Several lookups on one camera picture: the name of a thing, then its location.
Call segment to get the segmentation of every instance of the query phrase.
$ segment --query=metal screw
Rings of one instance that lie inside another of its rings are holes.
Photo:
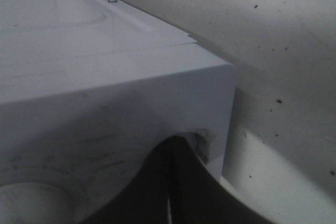
[[[118,2],[118,0],[107,0],[107,2],[109,2],[109,3],[116,3],[116,2]]]

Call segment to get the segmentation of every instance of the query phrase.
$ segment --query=white appliance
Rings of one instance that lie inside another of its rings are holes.
[[[177,133],[205,137],[219,179],[231,64],[122,1],[0,0],[0,10],[1,223],[37,221],[29,208],[50,213],[39,223],[83,220]]]

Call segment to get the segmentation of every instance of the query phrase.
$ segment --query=speckled wall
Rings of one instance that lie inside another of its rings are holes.
[[[229,182],[279,222],[335,220],[336,0],[124,1],[236,66]]]

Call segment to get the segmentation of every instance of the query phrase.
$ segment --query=white wall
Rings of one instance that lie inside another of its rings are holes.
[[[332,223],[336,0],[124,1],[237,67],[225,178],[279,222]]]

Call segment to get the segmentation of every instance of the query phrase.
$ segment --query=appliance top panel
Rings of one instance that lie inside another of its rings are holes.
[[[0,103],[227,64],[195,43],[122,1],[0,0]]]

